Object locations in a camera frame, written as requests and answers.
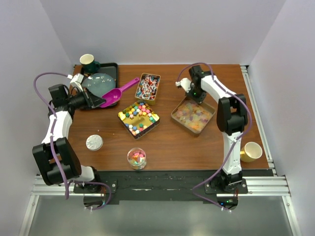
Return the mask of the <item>magenta plastic scoop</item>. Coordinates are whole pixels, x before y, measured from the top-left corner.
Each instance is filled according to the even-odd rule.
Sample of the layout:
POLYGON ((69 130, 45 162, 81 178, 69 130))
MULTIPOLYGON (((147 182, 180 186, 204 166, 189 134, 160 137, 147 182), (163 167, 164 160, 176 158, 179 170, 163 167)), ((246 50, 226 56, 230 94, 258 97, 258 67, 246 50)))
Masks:
POLYGON ((129 88, 131 88, 135 84, 137 84, 139 81, 140 81, 140 78, 134 78, 133 80, 129 81, 128 83, 126 83, 122 87, 114 88, 114 89, 110 90, 108 93, 106 93, 105 95, 102 96, 102 99, 104 99, 105 102, 102 103, 100 105, 100 107, 106 108, 106 107, 112 105, 113 103, 118 102, 120 100, 120 98, 122 97, 123 92, 128 90, 129 88))

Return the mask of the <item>gold tin of gummy candies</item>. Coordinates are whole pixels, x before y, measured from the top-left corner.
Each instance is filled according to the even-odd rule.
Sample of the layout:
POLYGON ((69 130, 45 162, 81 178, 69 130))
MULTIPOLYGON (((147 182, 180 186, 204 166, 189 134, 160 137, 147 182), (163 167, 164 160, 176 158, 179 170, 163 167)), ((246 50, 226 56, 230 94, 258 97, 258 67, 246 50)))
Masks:
POLYGON ((205 102, 198 104, 185 97, 172 111, 171 118, 187 132, 199 136, 215 114, 216 109, 211 105, 205 102))

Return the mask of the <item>gold tin of star candies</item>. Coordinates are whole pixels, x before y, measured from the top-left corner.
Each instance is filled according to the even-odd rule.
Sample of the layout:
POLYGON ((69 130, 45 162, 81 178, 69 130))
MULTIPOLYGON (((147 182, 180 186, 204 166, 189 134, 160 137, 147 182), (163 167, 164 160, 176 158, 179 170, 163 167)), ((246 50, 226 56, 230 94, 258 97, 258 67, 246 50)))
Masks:
POLYGON ((138 100, 118 112, 118 118, 135 140, 150 132, 160 123, 160 117, 144 100, 138 100))

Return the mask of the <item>gold tin of lollipops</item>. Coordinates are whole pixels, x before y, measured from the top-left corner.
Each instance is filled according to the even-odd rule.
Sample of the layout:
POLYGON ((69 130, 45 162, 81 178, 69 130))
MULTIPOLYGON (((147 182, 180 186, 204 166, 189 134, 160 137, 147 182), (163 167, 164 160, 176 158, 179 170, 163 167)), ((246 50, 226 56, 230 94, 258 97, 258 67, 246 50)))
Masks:
POLYGON ((142 99, 149 105, 155 105, 159 83, 160 75, 142 73, 136 88, 135 98, 142 99))

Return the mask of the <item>clear glass jar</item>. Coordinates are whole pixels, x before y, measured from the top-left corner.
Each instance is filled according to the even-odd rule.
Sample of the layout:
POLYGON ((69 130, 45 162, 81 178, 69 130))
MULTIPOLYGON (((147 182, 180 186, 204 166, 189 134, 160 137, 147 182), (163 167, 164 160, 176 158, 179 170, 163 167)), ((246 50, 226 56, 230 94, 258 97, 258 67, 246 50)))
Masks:
POLYGON ((146 153, 139 147, 132 148, 127 154, 127 160, 133 170, 140 171, 147 164, 146 153))

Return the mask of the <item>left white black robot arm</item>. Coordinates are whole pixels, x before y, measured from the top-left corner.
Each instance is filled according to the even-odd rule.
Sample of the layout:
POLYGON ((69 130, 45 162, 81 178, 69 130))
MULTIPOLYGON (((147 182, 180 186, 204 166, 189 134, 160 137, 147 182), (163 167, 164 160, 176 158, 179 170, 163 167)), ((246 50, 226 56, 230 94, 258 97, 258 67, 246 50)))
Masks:
POLYGON ((75 95, 67 93, 65 85, 49 88, 52 100, 48 103, 49 128, 41 144, 32 148, 39 172, 46 185, 61 184, 71 180, 80 182, 79 188, 86 192, 98 193, 102 181, 94 167, 82 166, 68 141, 69 129, 77 109, 94 108, 102 101, 87 89, 75 95))

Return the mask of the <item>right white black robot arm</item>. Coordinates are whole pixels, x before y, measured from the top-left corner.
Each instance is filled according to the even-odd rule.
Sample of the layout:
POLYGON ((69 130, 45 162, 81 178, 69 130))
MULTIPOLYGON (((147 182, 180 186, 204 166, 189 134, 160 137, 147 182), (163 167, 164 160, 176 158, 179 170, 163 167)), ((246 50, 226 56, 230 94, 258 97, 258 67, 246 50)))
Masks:
POLYGON ((219 81, 212 67, 209 71, 201 69, 201 62, 188 66, 191 77, 190 84, 184 86, 186 95, 198 104, 206 95, 217 102, 217 127, 223 136, 223 163, 208 179, 193 187, 196 188, 216 179, 216 184, 224 193, 231 193, 243 180, 240 164, 241 139, 247 133, 246 125, 252 126, 252 116, 243 94, 237 94, 219 81))

